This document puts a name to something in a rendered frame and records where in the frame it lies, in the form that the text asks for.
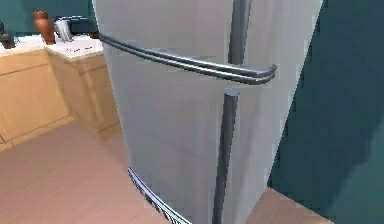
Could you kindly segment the grey fridge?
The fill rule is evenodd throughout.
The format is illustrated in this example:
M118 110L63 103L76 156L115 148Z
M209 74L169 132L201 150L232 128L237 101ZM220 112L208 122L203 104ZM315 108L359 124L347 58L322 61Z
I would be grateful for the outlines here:
M222 224L267 187L324 0L252 0L228 62L233 0L92 0L131 181L171 224L212 224L224 93L239 92Z

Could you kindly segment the wooden kitchen cupboard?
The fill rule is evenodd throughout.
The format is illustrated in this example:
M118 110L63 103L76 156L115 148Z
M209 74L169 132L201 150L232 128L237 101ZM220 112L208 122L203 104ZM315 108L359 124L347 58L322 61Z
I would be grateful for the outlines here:
M100 139L120 132L101 41L32 35L0 45L0 151L72 121Z

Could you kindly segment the black small appliance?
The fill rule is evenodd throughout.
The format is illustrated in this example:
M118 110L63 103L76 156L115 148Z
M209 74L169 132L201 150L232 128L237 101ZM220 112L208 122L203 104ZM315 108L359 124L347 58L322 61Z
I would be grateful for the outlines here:
M12 49L15 47L14 35L6 33L4 24L0 21L0 43L5 49Z

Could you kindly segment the brown pepper mill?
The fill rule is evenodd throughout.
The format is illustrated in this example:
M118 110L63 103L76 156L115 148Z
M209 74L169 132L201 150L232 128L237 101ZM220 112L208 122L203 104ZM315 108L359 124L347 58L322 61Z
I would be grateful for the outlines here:
M52 22L49 20L48 12L44 10L34 11L32 16L35 27L41 34L44 42L47 45L55 44L54 28Z

